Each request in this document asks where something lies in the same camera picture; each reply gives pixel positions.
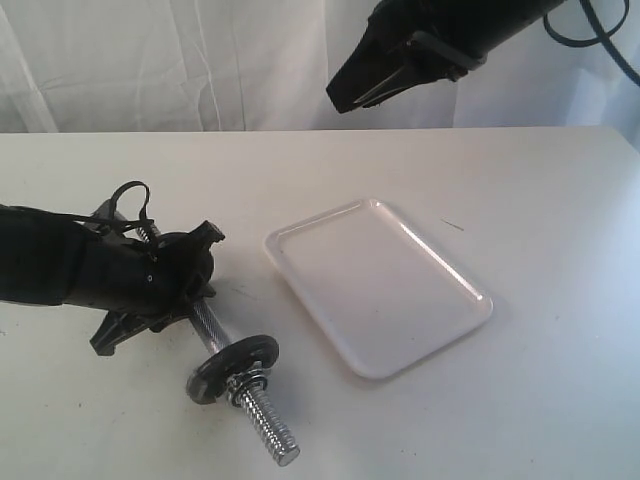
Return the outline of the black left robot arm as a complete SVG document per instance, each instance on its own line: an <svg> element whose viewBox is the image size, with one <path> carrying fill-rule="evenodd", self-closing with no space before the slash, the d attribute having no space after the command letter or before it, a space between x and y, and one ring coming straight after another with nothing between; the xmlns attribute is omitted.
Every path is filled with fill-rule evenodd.
<svg viewBox="0 0 640 480"><path fill-rule="evenodd" d="M211 247L224 238L209 221L162 234L152 220L128 221L106 204L89 217L4 206L1 299L104 312L90 344L111 356L120 343L158 333L214 296Z"/></svg>

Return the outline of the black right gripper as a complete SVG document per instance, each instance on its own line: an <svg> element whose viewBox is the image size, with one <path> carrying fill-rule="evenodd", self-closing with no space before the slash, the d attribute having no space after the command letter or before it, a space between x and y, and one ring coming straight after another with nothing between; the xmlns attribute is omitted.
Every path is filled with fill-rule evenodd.
<svg viewBox="0 0 640 480"><path fill-rule="evenodd" d="M549 11L548 1L382 1L327 95L348 113L419 85L456 81Z"/></svg>

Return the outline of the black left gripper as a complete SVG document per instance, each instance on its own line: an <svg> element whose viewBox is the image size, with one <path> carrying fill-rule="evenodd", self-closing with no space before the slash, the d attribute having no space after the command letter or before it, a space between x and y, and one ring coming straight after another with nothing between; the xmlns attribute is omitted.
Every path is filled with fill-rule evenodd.
<svg viewBox="0 0 640 480"><path fill-rule="evenodd" d="M196 261L188 263L160 261L141 242L86 243L64 302L106 312L90 339L95 353L113 356L119 344L158 320L213 296L211 248L223 240L218 226L203 221L189 233Z"/></svg>

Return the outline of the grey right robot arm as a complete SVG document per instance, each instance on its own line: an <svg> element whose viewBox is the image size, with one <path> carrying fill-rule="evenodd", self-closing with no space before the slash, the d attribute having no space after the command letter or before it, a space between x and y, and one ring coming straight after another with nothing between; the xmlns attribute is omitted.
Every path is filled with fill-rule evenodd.
<svg viewBox="0 0 640 480"><path fill-rule="evenodd" d="M353 53L326 87L337 112L376 106L408 89L479 69L489 52L559 1L379 2Z"/></svg>

